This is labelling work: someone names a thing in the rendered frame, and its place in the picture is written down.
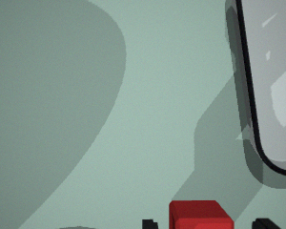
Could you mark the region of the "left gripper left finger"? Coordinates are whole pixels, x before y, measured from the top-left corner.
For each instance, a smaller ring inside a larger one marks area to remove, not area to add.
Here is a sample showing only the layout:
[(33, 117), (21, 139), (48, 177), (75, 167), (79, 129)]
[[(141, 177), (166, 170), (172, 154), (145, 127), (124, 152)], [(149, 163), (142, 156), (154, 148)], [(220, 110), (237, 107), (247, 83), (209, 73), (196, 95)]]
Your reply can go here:
[(158, 224), (153, 219), (142, 219), (142, 229), (158, 229)]

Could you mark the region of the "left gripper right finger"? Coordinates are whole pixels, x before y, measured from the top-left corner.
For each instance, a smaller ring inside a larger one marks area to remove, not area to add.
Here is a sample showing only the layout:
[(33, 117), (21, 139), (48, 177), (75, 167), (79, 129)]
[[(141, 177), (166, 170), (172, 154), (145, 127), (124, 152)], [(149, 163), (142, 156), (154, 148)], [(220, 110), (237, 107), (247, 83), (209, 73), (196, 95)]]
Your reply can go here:
[(256, 219), (252, 222), (252, 229), (281, 229), (268, 218)]

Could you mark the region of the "red cube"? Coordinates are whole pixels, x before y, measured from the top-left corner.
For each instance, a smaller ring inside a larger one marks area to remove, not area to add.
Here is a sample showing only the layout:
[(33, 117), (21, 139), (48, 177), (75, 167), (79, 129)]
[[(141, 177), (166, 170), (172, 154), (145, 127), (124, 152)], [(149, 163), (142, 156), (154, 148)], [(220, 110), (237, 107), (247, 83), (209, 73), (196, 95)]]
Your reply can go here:
[(235, 229), (235, 222), (215, 200), (173, 200), (169, 229)]

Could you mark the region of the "white tray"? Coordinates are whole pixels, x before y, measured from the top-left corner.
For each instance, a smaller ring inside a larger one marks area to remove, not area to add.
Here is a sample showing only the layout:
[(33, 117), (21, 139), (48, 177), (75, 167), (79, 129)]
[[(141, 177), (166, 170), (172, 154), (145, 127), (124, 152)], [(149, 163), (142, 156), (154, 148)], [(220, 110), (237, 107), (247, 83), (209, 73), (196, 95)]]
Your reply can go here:
[(250, 142), (286, 176), (286, 0), (231, 4)]

